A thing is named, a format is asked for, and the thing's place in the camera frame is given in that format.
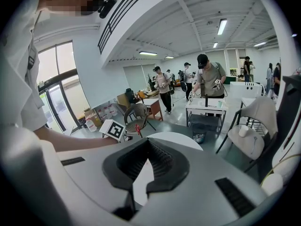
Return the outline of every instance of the white cup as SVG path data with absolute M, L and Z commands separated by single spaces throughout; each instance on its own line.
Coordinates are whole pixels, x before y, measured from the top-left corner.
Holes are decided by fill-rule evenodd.
M 246 136 L 246 133 L 248 132 L 248 130 L 249 130 L 249 128 L 248 128 L 247 126 L 241 125 L 238 134 L 239 134 L 241 137 L 245 137 L 245 136 Z

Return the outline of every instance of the black t-shirt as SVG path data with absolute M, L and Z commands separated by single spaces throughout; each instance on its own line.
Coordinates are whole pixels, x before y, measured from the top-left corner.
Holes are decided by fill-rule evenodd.
M 245 65 L 246 65 L 246 67 L 248 68 L 248 72 L 249 72 L 249 74 L 250 74 L 250 63 L 249 63 L 248 61 L 245 60 L 245 62 L 244 62 L 244 75 L 247 74 Z
M 279 80 L 281 79 L 281 69 L 279 70 L 278 67 L 276 67 L 276 69 L 274 70 L 274 81 L 275 81 L 275 77 L 277 77 Z M 279 89 L 280 89 L 280 85 L 278 85 L 276 82 L 274 84 L 274 93 L 276 95 L 279 95 Z

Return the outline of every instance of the fluorescent light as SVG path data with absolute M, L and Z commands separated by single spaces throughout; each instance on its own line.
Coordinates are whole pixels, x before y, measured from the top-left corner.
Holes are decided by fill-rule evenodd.
M 151 53 L 151 52 L 145 52 L 145 51 L 141 51 L 139 52 L 140 55 L 157 55 L 156 53 Z
M 257 46 L 260 46 L 260 45 L 264 45 L 264 44 L 266 44 L 266 42 L 256 44 L 256 45 L 254 45 L 254 47 L 257 47 Z
M 221 35 L 224 32 L 227 22 L 228 22 L 227 19 L 221 19 L 220 27 L 218 28 L 217 35 Z

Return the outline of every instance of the gray floor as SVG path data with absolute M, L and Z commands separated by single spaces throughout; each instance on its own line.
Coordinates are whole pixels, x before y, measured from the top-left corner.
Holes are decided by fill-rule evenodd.
M 225 85 L 225 88 L 228 94 L 230 94 L 231 93 L 230 86 Z M 184 134 L 192 138 L 192 134 L 193 134 L 192 129 L 186 127 L 185 106 L 187 102 L 184 96 L 185 93 L 181 90 L 181 88 L 176 88 L 172 100 L 172 105 L 174 106 L 172 107 L 171 115 L 168 115 L 166 112 L 164 112 L 165 107 L 163 105 L 162 100 L 158 96 L 157 98 L 159 98 L 160 101 L 160 106 L 163 113 L 164 121 L 149 120 L 149 122 L 156 128 L 156 131 L 150 125 L 147 125 L 143 130 L 141 130 L 143 137 L 158 132 L 170 131 L 170 132 Z M 215 133 L 207 132 L 205 141 L 201 145 L 201 147 L 204 150 L 210 151 L 212 153 L 215 153 L 218 147 L 221 145 L 232 123 L 235 112 L 240 108 L 240 103 L 241 103 L 240 99 L 225 98 L 225 100 L 229 107 L 229 110 L 226 113 L 226 118 L 221 134 L 217 135 Z M 118 114 L 113 119 L 119 123 L 124 124 L 123 116 L 121 114 Z M 99 132 L 91 133 L 88 129 L 81 129 L 75 132 L 74 134 L 72 134 L 72 136 L 79 137 L 79 138 L 95 138 L 95 137 L 102 137 L 102 134 Z M 226 141 L 226 143 L 224 144 L 224 146 L 222 147 L 218 155 L 242 171 L 244 171 L 248 167 L 248 164 L 250 162 L 250 159 L 247 156 L 245 156 L 240 150 L 238 150 L 229 140 Z M 258 180 L 258 173 L 257 173 L 256 166 L 251 171 L 249 171 L 248 174 L 252 176 L 255 180 Z

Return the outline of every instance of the railing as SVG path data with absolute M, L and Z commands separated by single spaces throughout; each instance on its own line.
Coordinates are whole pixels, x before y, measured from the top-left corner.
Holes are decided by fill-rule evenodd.
M 119 3 L 118 7 L 116 8 L 111 18 L 109 19 L 106 27 L 104 28 L 103 33 L 98 42 L 100 54 L 102 54 L 105 45 L 107 44 L 110 36 L 114 32 L 119 22 L 137 1 L 139 0 L 122 0 Z

